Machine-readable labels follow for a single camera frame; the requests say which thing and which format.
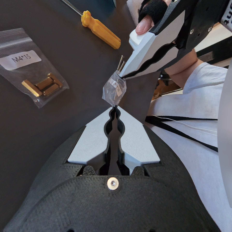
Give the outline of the person's right hand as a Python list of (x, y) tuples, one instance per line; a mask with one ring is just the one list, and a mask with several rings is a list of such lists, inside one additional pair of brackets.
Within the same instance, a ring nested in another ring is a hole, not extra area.
[(137, 35), (143, 35), (154, 27), (154, 22), (149, 15), (146, 15), (141, 22), (137, 25), (135, 32)]

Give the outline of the clear bag of long screws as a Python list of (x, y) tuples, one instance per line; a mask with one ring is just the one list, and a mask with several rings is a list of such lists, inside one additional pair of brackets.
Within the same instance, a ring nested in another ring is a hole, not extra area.
[(126, 92), (126, 80), (120, 78), (117, 71), (109, 78), (103, 87), (102, 99), (107, 101), (111, 106), (120, 103)]

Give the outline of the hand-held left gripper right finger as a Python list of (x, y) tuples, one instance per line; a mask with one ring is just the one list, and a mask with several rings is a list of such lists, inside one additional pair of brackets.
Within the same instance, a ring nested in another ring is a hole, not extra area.
[(159, 163), (153, 147), (141, 122), (116, 106), (118, 130), (121, 133), (118, 141), (118, 167), (122, 175), (131, 175), (134, 168), (144, 164)]

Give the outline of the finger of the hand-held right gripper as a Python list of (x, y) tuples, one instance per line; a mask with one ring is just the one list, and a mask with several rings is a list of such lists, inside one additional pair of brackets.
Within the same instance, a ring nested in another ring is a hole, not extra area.
[(158, 35), (147, 32), (138, 36), (133, 30), (130, 33), (129, 43), (133, 48), (133, 53), (123, 67), (120, 77), (137, 71), (144, 62), (151, 59), (154, 54), (165, 45), (176, 45), (173, 41), (177, 38), (181, 27), (184, 24), (185, 11), (183, 11), (174, 21), (172, 21)]
[(176, 45), (165, 45), (161, 47), (151, 59), (144, 62), (137, 71), (125, 75), (124, 78), (134, 78), (153, 73), (175, 59), (178, 52), (179, 49), (176, 48)]

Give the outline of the clear bag of brass standoffs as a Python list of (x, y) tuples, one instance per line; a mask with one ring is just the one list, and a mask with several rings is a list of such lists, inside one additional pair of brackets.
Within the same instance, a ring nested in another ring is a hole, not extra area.
[(38, 108), (69, 89), (66, 80), (22, 28), (0, 32), (0, 74), (29, 95)]

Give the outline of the yellow-handled screwdriver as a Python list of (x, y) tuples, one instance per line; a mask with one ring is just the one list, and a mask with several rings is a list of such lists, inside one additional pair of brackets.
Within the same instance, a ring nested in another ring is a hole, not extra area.
[(88, 27), (92, 33), (94, 33), (97, 37), (110, 45), (112, 48), (118, 49), (120, 47), (121, 40), (98, 19), (94, 19), (88, 10), (81, 13), (69, 1), (62, 0), (62, 2), (81, 16), (81, 22), (84, 27)]

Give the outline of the person's white shirt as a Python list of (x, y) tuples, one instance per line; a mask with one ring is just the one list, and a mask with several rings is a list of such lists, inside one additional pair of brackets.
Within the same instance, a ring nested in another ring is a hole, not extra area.
[[(182, 120), (186, 125), (177, 121), (165, 123), (198, 141), (218, 147), (217, 121), (207, 119), (218, 119), (227, 70), (208, 63), (200, 64), (187, 79), (182, 94), (165, 95), (153, 100), (148, 115), (204, 119)], [(231, 232), (232, 209), (227, 199), (218, 153), (151, 124), (147, 126), (181, 159), (205, 208), (220, 230)]]

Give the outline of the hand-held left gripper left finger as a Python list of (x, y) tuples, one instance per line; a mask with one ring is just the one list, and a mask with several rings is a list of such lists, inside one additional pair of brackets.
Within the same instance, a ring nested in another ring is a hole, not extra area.
[(92, 166), (100, 175), (107, 175), (110, 165), (110, 139), (115, 108), (110, 107), (91, 122), (80, 136), (68, 162)]

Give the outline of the dark grey desk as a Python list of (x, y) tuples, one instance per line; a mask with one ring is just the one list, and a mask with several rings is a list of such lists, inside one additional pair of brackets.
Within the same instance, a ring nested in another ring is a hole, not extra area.
[[(1, 0), (0, 31), (17, 28), (39, 47), (68, 83), (43, 107), (1, 75), (0, 83), (0, 230), (5, 232), (151, 232), (155, 231), (154, 178), (144, 164), (131, 175), (118, 167), (118, 120), (112, 121), (107, 175), (68, 158), (86, 124), (111, 106), (103, 87), (116, 71), (120, 55), (132, 55), (133, 21), (124, 0), (117, 8), (78, 9), (100, 17), (121, 40), (107, 45), (60, 0)], [(119, 107), (146, 125), (159, 72), (126, 79)]]

